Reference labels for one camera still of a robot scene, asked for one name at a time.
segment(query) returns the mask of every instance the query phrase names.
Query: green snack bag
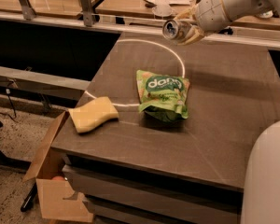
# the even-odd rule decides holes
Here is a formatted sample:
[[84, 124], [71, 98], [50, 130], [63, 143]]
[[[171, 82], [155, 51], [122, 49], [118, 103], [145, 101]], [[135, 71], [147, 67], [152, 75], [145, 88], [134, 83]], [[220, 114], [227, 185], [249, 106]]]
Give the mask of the green snack bag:
[[188, 117], [185, 105], [189, 80], [182, 77], [157, 75], [137, 71], [137, 87], [140, 97], [139, 112], [164, 122], [173, 122]]

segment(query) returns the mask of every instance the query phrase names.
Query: brown table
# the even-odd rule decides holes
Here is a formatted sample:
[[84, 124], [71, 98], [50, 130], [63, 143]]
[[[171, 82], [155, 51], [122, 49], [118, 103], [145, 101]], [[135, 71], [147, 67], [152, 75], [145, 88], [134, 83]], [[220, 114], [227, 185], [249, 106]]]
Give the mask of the brown table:
[[[145, 7], [144, 0], [104, 0], [96, 9], [96, 13], [104, 15], [115, 15], [133, 18], [159, 19], [154, 16], [151, 8]], [[176, 12], [180, 12], [188, 6], [172, 6]], [[258, 19], [254, 16], [246, 16], [232, 25], [250, 28], [280, 30], [280, 19], [270, 18], [267, 20]]]
[[[181, 62], [191, 82], [189, 118], [166, 124], [139, 113], [136, 71], [181, 76]], [[78, 105], [93, 96], [110, 97], [119, 120], [79, 135], [69, 119], [52, 148], [71, 157], [236, 192], [243, 191], [257, 138], [280, 120], [280, 78], [263, 47], [203, 41], [179, 47], [157, 36], [122, 34]], [[75, 183], [80, 191], [98, 193]], [[228, 221], [237, 223], [234, 217]]]
[[[91, 0], [96, 5], [101, 0]], [[52, 17], [77, 18], [81, 16], [81, 6], [78, 0], [30, 0], [31, 6], [38, 15]], [[0, 0], [0, 10], [20, 12], [19, 0]]]

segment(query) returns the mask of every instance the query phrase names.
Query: sponge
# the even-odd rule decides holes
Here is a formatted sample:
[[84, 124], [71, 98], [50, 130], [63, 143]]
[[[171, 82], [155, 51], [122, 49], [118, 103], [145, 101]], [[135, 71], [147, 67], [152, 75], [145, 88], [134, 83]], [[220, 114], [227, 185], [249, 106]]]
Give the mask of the sponge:
[[69, 108], [68, 112], [78, 133], [89, 132], [109, 119], [119, 117], [119, 112], [108, 97], [99, 97], [81, 107]]

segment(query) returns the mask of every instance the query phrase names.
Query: aluminum can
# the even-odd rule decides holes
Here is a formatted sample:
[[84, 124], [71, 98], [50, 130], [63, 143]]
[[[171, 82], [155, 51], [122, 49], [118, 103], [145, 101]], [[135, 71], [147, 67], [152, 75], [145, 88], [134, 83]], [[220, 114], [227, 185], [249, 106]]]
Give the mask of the aluminum can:
[[189, 21], [168, 20], [162, 26], [162, 34], [167, 40], [182, 41], [191, 27], [192, 24]]

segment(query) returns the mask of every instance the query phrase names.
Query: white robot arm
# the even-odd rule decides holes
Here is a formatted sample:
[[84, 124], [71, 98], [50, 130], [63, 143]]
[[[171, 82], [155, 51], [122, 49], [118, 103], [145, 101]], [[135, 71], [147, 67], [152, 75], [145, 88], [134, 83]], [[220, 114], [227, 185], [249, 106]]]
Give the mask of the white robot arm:
[[[219, 32], [243, 16], [256, 15], [273, 9], [280, 16], [280, 0], [202, 0], [175, 17], [176, 21], [191, 20], [187, 33], [183, 37], [180, 36], [177, 43], [191, 44], [206, 35]], [[176, 38], [176, 35], [172, 34], [173, 30], [168, 33], [167, 27], [164, 27], [163, 31], [166, 38]]]

